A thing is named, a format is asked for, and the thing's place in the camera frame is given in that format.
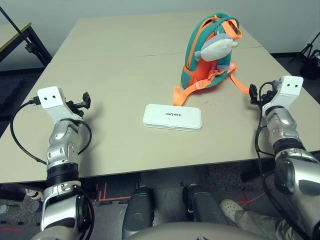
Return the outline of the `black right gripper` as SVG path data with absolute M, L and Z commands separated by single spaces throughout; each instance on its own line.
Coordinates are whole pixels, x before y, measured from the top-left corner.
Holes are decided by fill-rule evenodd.
M 250 104 L 258 104 L 258 100 L 260 105 L 266 105 L 269 103 L 275 96 L 274 84 L 274 82 L 265 82 L 261 85 L 258 92 L 257 87 L 254 84 L 251 84 L 249 86 Z M 265 93 L 262 93 L 263 88 L 267 85 L 271 86 L 271 90 L 267 90 Z

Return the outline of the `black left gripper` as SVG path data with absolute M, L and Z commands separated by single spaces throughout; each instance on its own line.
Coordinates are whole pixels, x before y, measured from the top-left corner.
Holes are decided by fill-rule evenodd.
M 79 117 L 83 117 L 84 112 L 80 110 L 80 108 L 89 109 L 91 107 L 91 98 L 88 92 L 85 92 L 82 95 L 82 102 L 80 103 L 74 103 L 72 100 L 66 102 L 66 105 L 69 107 L 69 109 L 76 114 Z

